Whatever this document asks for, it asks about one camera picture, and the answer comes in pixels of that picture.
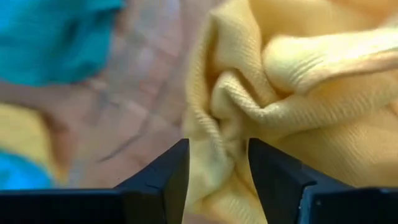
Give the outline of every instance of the fabric fold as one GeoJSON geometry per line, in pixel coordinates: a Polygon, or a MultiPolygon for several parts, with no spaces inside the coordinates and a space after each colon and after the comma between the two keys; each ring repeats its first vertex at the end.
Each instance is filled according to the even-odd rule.
{"type": "Polygon", "coordinates": [[[249,138],[354,186],[398,185],[398,30],[351,6],[231,0],[209,13],[187,77],[189,210],[267,223],[249,138]]]}

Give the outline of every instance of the yellow fabric corner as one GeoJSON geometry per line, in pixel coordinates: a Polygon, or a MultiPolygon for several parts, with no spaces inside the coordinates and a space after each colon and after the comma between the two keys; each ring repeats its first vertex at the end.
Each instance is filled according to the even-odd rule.
{"type": "Polygon", "coordinates": [[[53,177],[59,177],[49,131],[39,112],[0,104],[0,147],[43,166],[53,177]]]}
{"type": "Polygon", "coordinates": [[[398,186],[398,1],[231,0],[189,66],[187,208],[267,223],[249,138],[354,186],[398,186]]]}

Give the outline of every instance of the black plastic tool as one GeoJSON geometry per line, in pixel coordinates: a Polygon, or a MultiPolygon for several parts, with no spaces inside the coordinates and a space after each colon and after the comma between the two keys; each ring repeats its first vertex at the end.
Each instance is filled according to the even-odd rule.
{"type": "Polygon", "coordinates": [[[249,163],[268,224],[398,223],[398,189],[354,189],[258,139],[249,163]]]}
{"type": "Polygon", "coordinates": [[[0,223],[181,224],[188,171],[182,139],[115,189],[0,191],[0,223]]]}

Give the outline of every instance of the clamp jaw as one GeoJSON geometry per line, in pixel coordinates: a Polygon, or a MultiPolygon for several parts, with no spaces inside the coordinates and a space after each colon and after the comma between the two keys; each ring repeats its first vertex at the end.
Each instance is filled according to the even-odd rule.
{"type": "Polygon", "coordinates": [[[258,139],[248,153],[268,224],[398,223],[398,189],[355,189],[258,139]]]}

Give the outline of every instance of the yellow fabric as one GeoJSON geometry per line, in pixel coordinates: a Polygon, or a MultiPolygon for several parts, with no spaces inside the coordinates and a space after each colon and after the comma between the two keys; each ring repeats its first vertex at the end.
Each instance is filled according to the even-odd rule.
{"type": "Polygon", "coordinates": [[[231,0],[211,11],[187,77],[187,208],[266,223],[249,138],[354,186],[398,186],[397,7],[231,0]]]}
{"type": "Polygon", "coordinates": [[[52,155],[49,131],[39,112],[20,106],[0,104],[0,147],[26,157],[60,177],[52,155]]]}

